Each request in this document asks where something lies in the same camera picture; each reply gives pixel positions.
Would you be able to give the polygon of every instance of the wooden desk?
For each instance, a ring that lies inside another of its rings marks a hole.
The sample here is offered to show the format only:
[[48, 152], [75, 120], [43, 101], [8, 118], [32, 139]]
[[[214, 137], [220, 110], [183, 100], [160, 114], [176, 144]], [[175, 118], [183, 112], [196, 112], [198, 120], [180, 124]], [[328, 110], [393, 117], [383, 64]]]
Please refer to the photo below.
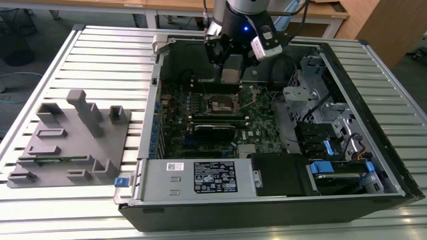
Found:
[[[212, 12], [215, 0], [207, 0], [206, 3], [207, 11]], [[150, 22], [156, 22], [150, 20], [150, 18], [156, 18], [158, 15], [202, 17], [204, 10], [202, 0], [182, 0], [179, 2], [176, 0], [147, 0], [144, 8], [148, 28], [158, 28], [158, 24], [150, 24]], [[312, 2], [307, 11], [307, 29], [302, 32], [302, 36], [334, 38], [343, 21], [348, 19], [348, 17], [348, 13], [336, 12], [331, 4]], [[291, 18], [291, 22], [300, 23], [302, 18], [303, 11]], [[290, 25], [290, 30], [296, 29], [296, 26], [292, 23]]]
[[[207, 11], [212, 13], [215, 0], [207, 0]], [[146, 14], [148, 28], [159, 28], [159, 15], [203, 16], [202, 0], [4, 0], [0, 7], [47, 9], [80, 12]], [[336, 12], [328, 3], [311, 3], [307, 12], [307, 26], [303, 36], [334, 38], [348, 13]], [[291, 18], [290, 30], [302, 22], [300, 12]]]
[[0, 7], [98, 13], [144, 14], [147, 0], [3, 0]]

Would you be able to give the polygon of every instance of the metal frame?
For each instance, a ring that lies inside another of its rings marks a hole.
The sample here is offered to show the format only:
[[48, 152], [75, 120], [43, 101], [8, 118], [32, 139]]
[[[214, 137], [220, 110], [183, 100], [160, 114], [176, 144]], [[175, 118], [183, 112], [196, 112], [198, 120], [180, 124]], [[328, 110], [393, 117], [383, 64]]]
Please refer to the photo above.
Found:
[[[87, 26], [87, 29], [110, 30], [111, 34], [119, 36], [123, 41], [128, 39], [127, 31], [147, 35], [152, 40], [154, 34], [167, 33], [170, 35], [202, 36], [199, 31], [179, 31], [164, 29], [142, 29], [124, 27], [102, 27]], [[138, 147], [139, 136], [142, 129], [142, 122], [144, 120], [144, 112], [142, 105], [147, 95], [136, 95], [143, 89], [147, 90], [147, 83], [143, 81], [127, 81], [124, 79], [103, 80], [102, 87], [104, 90], [98, 90], [99, 85], [94, 84], [94, 79], [68, 79], [64, 81], [56, 80], [60, 76], [60, 70], [64, 67], [66, 58], [70, 55], [74, 47], [82, 44], [78, 41], [78, 35], [82, 31], [72, 31], [66, 43], [54, 59], [54, 62], [46, 72], [44, 78], [31, 95], [28, 102], [19, 114], [19, 117], [11, 127], [10, 133], [0, 145], [0, 238], [2, 239], [172, 239], [176, 238], [236, 238], [236, 239], [280, 239], [292, 236], [295, 239], [373, 239], [387, 238], [390, 240], [401, 240], [409, 238], [423, 238], [427, 235], [427, 200], [415, 202], [410, 206], [399, 209], [383, 210], [370, 214], [369, 216], [348, 222], [316, 225], [294, 225], [284, 227], [259, 227], [244, 229], [223, 229], [212, 231], [180, 231], [180, 232], [139, 232], [122, 216], [118, 211], [118, 206], [114, 203], [114, 196], [116, 194], [123, 198], [132, 196], [131, 188], [115, 188], [114, 186], [94, 186], [94, 187], [48, 187], [34, 189], [10, 189], [6, 186], [4, 172], [14, 169], [14, 159], [20, 154], [20, 150], [14, 150], [16, 146], [26, 144], [26, 136], [35, 131], [38, 121], [35, 119], [36, 106], [43, 101], [46, 96], [52, 97], [50, 101], [62, 102], [62, 88], [82, 87], [88, 90], [99, 91], [94, 93], [92, 100], [96, 104], [103, 101], [124, 102], [135, 111], [132, 112], [132, 123], [127, 139], [128, 150], [124, 151], [123, 162], [120, 168], [120, 175], [128, 176], [136, 170], [138, 166]], [[110, 35], [98, 35], [99, 48], [108, 48]], [[411, 137], [423, 137], [427, 135], [427, 127], [422, 125], [422, 115], [393, 115], [389, 106], [407, 108], [409, 110], [418, 107], [410, 104], [410, 99], [397, 91], [397, 95], [387, 96], [377, 92], [391, 93], [394, 89], [394, 80], [389, 76], [383, 76], [383, 71], [379, 68], [381, 61], [374, 55], [370, 55], [363, 46], [356, 40], [339, 39], [320, 39], [312, 37], [296, 37], [295, 40], [304, 42], [324, 42], [328, 43], [336, 52], [339, 61], [343, 67], [350, 70], [348, 75], [362, 94], [365, 101], [370, 108], [373, 108], [374, 116], [381, 121], [385, 133], [389, 138], [399, 137], [406, 141]], [[132, 46], [132, 48], [142, 48], [144, 44]], [[87, 59], [95, 59], [95, 55], [87, 55]], [[108, 56], [99, 55], [100, 59], [110, 60]], [[114, 57], [116, 61], [127, 59], [134, 61], [134, 66], [148, 66], [150, 57], [144, 56], [123, 56]], [[367, 70], [377, 69], [381, 73], [363, 73]], [[131, 94], [126, 94], [127, 89], [134, 88]], [[120, 93], [112, 97], [104, 93]], [[385, 121], [393, 116], [401, 116], [394, 123]], [[409, 125], [406, 120], [418, 120], [421, 124]], [[417, 180], [421, 188], [426, 192], [427, 189], [427, 149], [426, 147], [409, 148], [406, 146], [397, 148], [398, 154], [403, 159], [409, 171]]]

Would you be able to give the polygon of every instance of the floor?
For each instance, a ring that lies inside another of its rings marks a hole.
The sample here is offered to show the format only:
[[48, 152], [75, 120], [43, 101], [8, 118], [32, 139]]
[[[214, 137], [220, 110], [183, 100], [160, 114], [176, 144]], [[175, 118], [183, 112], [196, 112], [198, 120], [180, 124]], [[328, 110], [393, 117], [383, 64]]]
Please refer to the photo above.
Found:
[[[34, 10], [34, 22], [38, 33], [27, 37], [30, 47], [35, 51], [36, 59], [22, 67], [11, 67], [0, 60], [0, 72], [35, 72], [43, 74], [55, 58], [62, 44], [75, 24], [135, 27], [131, 14], [88, 13], [60, 11], [60, 20], [52, 20], [47, 10]], [[190, 17], [174, 19], [175, 24], [167, 23], [160, 17], [160, 27], [170, 29], [196, 30], [196, 23]], [[405, 56], [393, 72], [401, 80], [415, 101], [427, 112], [427, 65]], [[36, 75], [12, 75], [0, 78], [7, 91], [0, 93], [0, 100], [22, 102], [30, 97], [40, 78]], [[0, 102], [0, 139], [4, 137], [24, 104], [6, 104]]]
[[[122, 13], [90, 13], [76, 11], [60, 11], [60, 19], [52, 20], [48, 10], [34, 10], [32, 20], [38, 33], [27, 37], [27, 42], [35, 52], [36, 59], [32, 63], [11, 67], [0, 60], [0, 76], [6, 73], [35, 72], [43, 74], [62, 48], [63, 42], [75, 24], [99, 25], [111, 27], [132, 27], [135, 21], [131, 14]], [[170, 29], [198, 30], [196, 22], [190, 17], [174, 17], [175, 24], [168, 24], [166, 17], [159, 18], [160, 27]], [[0, 100], [8, 102], [24, 102], [39, 83], [36, 75], [11, 75], [0, 78], [0, 84], [7, 91], [0, 93]], [[6, 104], [0, 102], [0, 140], [20, 113], [22, 104]]]

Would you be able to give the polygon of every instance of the cable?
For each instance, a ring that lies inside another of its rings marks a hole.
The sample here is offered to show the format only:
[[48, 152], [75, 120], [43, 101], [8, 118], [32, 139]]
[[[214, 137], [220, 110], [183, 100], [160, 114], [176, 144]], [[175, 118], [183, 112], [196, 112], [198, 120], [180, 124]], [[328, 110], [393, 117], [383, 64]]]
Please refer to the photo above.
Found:
[[324, 97], [320, 99], [320, 101], [318, 102], [318, 104], [312, 107], [312, 109], [308, 110], [308, 112], [306, 113], [306, 115], [302, 117], [302, 122], [304, 122], [306, 118], [318, 110], [318, 108], [326, 103], [326, 101], [328, 100], [328, 98], [331, 97], [331, 92], [327, 93], [327, 95], [324, 95]]
[[274, 98], [274, 96], [272, 96], [272, 94], [270, 93], [267, 87], [264, 87], [264, 89], [266, 89], [266, 92], [267, 92], [268, 96], [270, 96], [271, 98]]
[[346, 139], [346, 142], [344, 142], [344, 147], [342, 148], [342, 153], [340, 153], [340, 160], [343, 161], [344, 158], [346, 158], [346, 151], [347, 151], [347, 148], [348, 148], [348, 144], [350, 144], [350, 141], [351, 139], [355, 137], [355, 136], [362, 136], [359, 133], [354, 132], [348, 138]]
[[290, 15], [291, 15], [291, 16], [295, 16], [296, 14], [299, 14], [300, 11], [303, 10], [304, 6], [310, 4], [310, 1], [311, 1], [311, 0], [306, 0], [304, 4], [300, 5], [299, 9], [298, 9], [295, 12], [292, 12]]
[[[0, 76], [0, 79], [7, 77], [7, 76], [15, 75], [15, 74], [30, 74], [30, 75], [38, 75], [39, 77], [43, 77], [43, 75], [40, 73], [31, 72], [31, 71], [22, 71], [22, 72], [11, 72], [8, 74], [4, 74], [4, 75]], [[4, 103], [4, 104], [23, 104], [26, 102], [27, 101], [4, 101], [4, 100], [0, 100], [0, 103]]]
[[252, 103], [255, 103], [256, 101], [251, 101], [247, 105], [244, 105], [243, 107], [240, 107], [239, 109], [238, 109], [238, 111], [240, 110], [240, 109], [243, 109], [244, 107], [247, 107], [247, 106], [250, 106]]
[[355, 155], [355, 159], [360, 160], [362, 154], [365, 154], [367, 152], [367, 147], [362, 144], [362, 141], [359, 141], [358, 143], [362, 146], [362, 149], [358, 152], [358, 154]]
[[4, 74], [4, 75], [0, 76], [0, 78], [4, 78], [7, 76], [15, 75], [15, 74], [30, 74], [30, 75], [38, 75], [39, 77], [43, 77], [43, 75], [40, 73], [31, 72], [31, 71], [22, 71], [22, 72], [11, 72], [8, 74]]
[[187, 24], [184, 26], [180, 26], [179, 29], [183, 30], [184, 28], [187, 28], [190, 22], [194, 20], [194, 17], [190, 18]]
[[272, 95], [272, 99], [271, 99], [271, 103], [270, 103], [270, 105], [271, 105], [271, 108], [274, 108], [274, 102], [275, 102], [275, 97], [276, 97], [276, 95], [278, 94], [283, 94], [283, 92], [280, 92], [280, 91], [278, 91], [274, 95]]
[[298, 144], [302, 144], [303, 142], [300, 142], [300, 141], [296, 141], [296, 140], [292, 140], [292, 139], [290, 139], [287, 136], [283, 136], [288, 141], [291, 141], [291, 142], [294, 142], [294, 143], [298, 143]]
[[303, 15], [302, 15], [300, 24], [299, 24], [299, 27], [298, 27], [296, 31], [295, 31], [294, 34], [291, 35], [290, 41], [295, 38], [295, 36], [296, 36], [298, 34], [300, 34], [300, 31], [303, 30], [303, 26], [304, 26], [306, 18], [307, 18], [307, 12], [308, 12], [310, 2], [311, 2], [311, 0], [306, 0], [306, 3], [304, 3], [304, 12], [303, 12]]
[[0, 100], [0, 103], [4, 103], [4, 104], [23, 104], [26, 102], [27, 101], [3, 101], [3, 100]]
[[203, 0], [203, 18], [204, 18], [204, 26], [206, 26], [206, 28], [208, 28], [210, 27], [210, 18], [208, 18], [207, 0]]

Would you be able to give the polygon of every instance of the slotted metal surface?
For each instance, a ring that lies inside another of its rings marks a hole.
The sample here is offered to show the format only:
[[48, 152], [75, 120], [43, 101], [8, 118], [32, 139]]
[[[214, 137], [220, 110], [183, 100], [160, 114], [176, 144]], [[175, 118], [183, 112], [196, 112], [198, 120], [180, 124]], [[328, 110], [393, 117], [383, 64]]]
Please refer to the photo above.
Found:
[[[74, 31], [54, 60], [39, 94], [23, 109], [8, 133], [0, 157], [0, 239], [115, 239], [115, 238], [234, 238], [234, 239], [371, 239], [379, 233], [389, 239], [423, 239], [427, 236], [427, 200], [407, 207], [383, 210], [350, 223], [228, 229], [196, 232], [138, 232], [114, 203], [115, 187], [76, 186], [30, 189], [7, 187], [8, 173], [35, 131], [35, 111], [42, 102], [71, 108], [67, 91], [86, 89], [88, 102], [99, 108], [123, 105], [132, 110], [123, 154], [122, 174], [136, 167], [146, 99], [154, 67], [151, 43], [156, 33], [200, 36], [200, 32], [87, 26]], [[300, 37], [306, 42], [327, 42], [348, 70], [348, 75], [374, 115], [395, 144], [413, 176], [427, 189], [427, 128], [419, 108], [385, 72], [367, 47], [355, 40]], [[131, 189], [120, 190], [122, 197]]]

